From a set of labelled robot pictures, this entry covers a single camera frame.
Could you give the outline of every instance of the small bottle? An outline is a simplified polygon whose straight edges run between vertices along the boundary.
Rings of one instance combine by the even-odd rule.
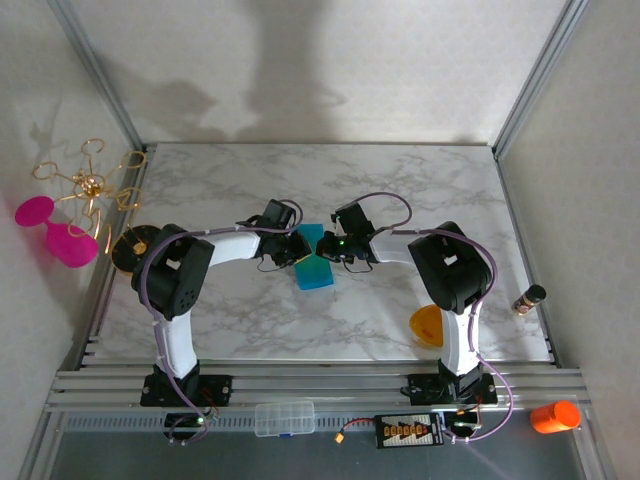
[[[518,315],[526,315],[533,307],[547,298],[547,291],[540,285],[531,285],[513,304],[513,311]]]

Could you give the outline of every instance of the circuit board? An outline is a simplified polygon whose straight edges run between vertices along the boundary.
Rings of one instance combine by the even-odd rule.
[[[444,445],[442,421],[437,413],[376,415],[378,448]]]

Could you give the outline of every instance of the blue sponge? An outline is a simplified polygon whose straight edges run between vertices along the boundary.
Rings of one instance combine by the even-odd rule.
[[[298,231],[309,243],[311,250],[316,251],[316,244],[324,235],[324,227],[320,223],[304,224],[298,227]],[[296,278],[300,290],[313,290],[314,288],[333,285],[331,264],[327,259],[318,257],[312,253],[309,257],[295,264]]]

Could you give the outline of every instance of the black cable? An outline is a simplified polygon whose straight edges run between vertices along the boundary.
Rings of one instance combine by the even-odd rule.
[[[260,268],[260,265],[262,265],[264,263],[264,257],[260,257],[260,258],[261,258],[260,263],[256,266],[256,269],[259,272],[262,272],[262,273],[277,272],[278,270],[282,270],[284,268],[284,267],[277,267],[277,268],[273,268],[271,270],[262,270]]]
[[[347,428],[349,428],[351,425],[355,425],[356,423],[375,423],[375,422],[376,422],[376,419],[373,417],[354,418],[353,420],[349,420],[347,423],[345,423],[339,431],[341,433],[344,433],[344,431]]]
[[[347,262],[345,261],[345,259],[342,259],[342,265],[344,265],[344,268],[347,272],[349,273],[370,273],[373,272],[373,265],[371,265],[371,263],[369,263],[369,260],[366,261],[367,265],[369,265],[369,270],[362,270],[360,272],[354,272],[353,270],[349,270],[349,267],[347,267]]]

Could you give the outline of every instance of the orange cup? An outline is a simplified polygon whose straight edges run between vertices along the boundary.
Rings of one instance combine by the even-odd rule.
[[[442,311],[437,305],[427,305],[411,315],[409,327],[427,345],[442,347]]]
[[[540,433],[571,430],[580,425],[580,410],[573,403],[560,400],[531,412],[531,425]]]

